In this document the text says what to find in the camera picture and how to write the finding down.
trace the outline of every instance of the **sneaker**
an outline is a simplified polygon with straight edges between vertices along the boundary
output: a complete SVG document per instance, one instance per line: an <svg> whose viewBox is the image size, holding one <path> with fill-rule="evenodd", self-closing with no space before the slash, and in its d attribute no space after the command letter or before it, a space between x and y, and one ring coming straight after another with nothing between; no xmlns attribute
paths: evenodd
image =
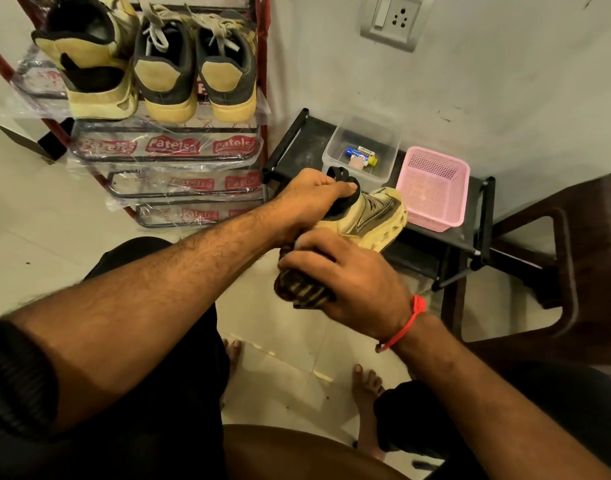
<svg viewBox="0 0 611 480"><path fill-rule="evenodd" d="M347 176L347 170L331 168L336 180L358 182ZM359 247L380 253L403 230L408 213L401 193L389 187L382 187L372 193L360 191L351 197L339 199L315 228L328 228L355 242ZM294 243L284 246L279 259L294 250ZM274 282L279 298L294 303L295 308L315 309L327 301L334 301L333 291L317 280L293 269L281 271Z"/></svg>
<svg viewBox="0 0 611 480"><path fill-rule="evenodd" d="M197 110L197 53L191 14L141 3L134 74L148 113L162 123L185 123Z"/></svg>
<svg viewBox="0 0 611 480"><path fill-rule="evenodd" d="M234 10L195 15L198 71L214 117L226 123L249 120L257 108L256 33Z"/></svg>
<svg viewBox="0 0 611 480"><path fill-rule="evenodd" d="M32 40L63 74L73 118L122 120L138 103L130 58L139 19L125 0L57 0Z"/></svg>

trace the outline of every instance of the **tiled floor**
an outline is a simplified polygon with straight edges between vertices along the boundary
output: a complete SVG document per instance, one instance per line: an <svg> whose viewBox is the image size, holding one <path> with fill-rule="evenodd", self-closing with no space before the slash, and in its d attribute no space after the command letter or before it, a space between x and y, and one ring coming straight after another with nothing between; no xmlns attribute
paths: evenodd
<svg viewBox="0 0 611 480"><path fill-rule="evenodd" d="M121 242L153 234L181 237L174 229L146 231L123 211L110 212L106 193L91 177L71 174L65 163L46 165L0 133L0 315L82 279ZM277 252L270 252L217 302L222 335L247 342L224 421L301 429L350 444L358 433L349 392L352 366L377 370L388 388L408 380L406 368L392 353L374 354L373 340L276 298L276 263ZM557 318L557 310L543 312L520 284L493 269L471 276L468 290L468 340ZM411 478L425 477L412 460L398 452L386 461Z"/></svg>

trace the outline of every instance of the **bare foot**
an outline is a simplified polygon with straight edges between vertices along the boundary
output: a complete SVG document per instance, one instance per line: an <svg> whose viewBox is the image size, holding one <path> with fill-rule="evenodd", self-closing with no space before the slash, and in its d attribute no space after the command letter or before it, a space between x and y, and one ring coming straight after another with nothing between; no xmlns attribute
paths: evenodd
<svg viewBox="0 0 611 480"><path fill-rule="evenodd" d="M360 419L357 450L381 461L385 459L385 452L379 448L379 441L376 437L374 402L385 391L382 384L383 380L376 375L375 371L368 371L364 375L360 365L354 366L352 397L357 404Z"/></svg>
<svg viewBox="0 0 611 480"><path fill-rule="evenodd" d="M225 347L225 353L230 358L230 375L227 379L229 384L232 380L234 373L236 372L236 368L239 365L239 359L241 357L241 348L243 345L240 340L235 340L231 344L229 344L227 339L223 339L223 346ZM223 395L221 396L221 409L223 409L223 407L225 406L225 402L223 401L224 396L225 391L223 391Z"/></svg>

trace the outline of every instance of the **shoe rack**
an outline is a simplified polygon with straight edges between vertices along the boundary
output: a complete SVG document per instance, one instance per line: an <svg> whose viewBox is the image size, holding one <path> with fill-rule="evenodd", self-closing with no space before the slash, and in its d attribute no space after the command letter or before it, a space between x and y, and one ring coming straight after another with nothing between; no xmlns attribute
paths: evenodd
<svg viewBox="0 0 611 480"><path fill-rule="evenodd" d="M47 13L50 3L50 0L17 0L25 14L29 17L30 21L36 28L41 28L44 23L44 17ZM134 1L133 6L138 11L140 9L136 0ZM262 92L262 94L267 95L268 81L267 81L267 62L268 62L268 31L271 23L271 15L270 15L270 4L269 0L249 0L248 6L246 8L240 8L240 11L248 16L251 21L256 26L257 33L257 74L258 74L258 88ZM179 5L166 5L167 8L172 10L180 9L182 6ZM192 11L196 12L219 12L223 9L223 7L211 7L211 6L190 6ZM4 78L7 82L13 82L15 76L18 76L19 72L22 70L22 64L14 69L0 54L0 76ZM61 142L64 147L71 149L73 153L77 150L76 139L73 138L68 132L66 132L61 125L53 120L48 118L41 118L45 123L45 126L49 129L50 132L54 134L54 136ZM268 158L268 125L267 121L259 122L259 133L262 139L262 146L260 148L259 154L259 168L262 168L267 161ZM92 163L86 166L87 170L92 174L92 176L101 184L109 193L110 196L116 198L120 196L120 193L125 188L125 185L122 186L125 182L121 181L121 177L124 175L118 175L117 172L102 172L98 171L96 166ZM170 206L171 202L169 201L154 201L154 203L150 204L151 208L155 207L163 209L163 213L165 213L165 207ZM249 203L243 202L242 205L238 206L235 209L229 210L229 215L236 215L238 212L244 212L246 206L249 206ZM188 205L185 207L189 207L188 209L183 209L184 212L197 212L199 214L203 213L201 209L204 208L202 203L196 205ZM124 210L130 217L134 218L139 222L139 224L146 227L159 227L166 226L163 223L149 223L146 224L141 220L140 216L140 206L128 206L123 207Z"/></svg>

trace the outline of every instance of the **clear plastic container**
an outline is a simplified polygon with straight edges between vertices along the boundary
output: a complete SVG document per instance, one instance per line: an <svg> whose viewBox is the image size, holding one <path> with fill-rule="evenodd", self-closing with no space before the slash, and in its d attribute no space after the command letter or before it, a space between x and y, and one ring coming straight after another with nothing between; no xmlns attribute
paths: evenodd
<svg viewBox="0 0 611 480"><path fill-rule="evenodd" d="M322 171L326 173L331 166L347 168L350 176L361 184L361 190L372 192L390 179L400 142L398 122L372 112L351 109L323 152ZM374 167L358 170L349 166L346 151L348 147L356 150L359 146L375 153L378 161Z"/></svg>

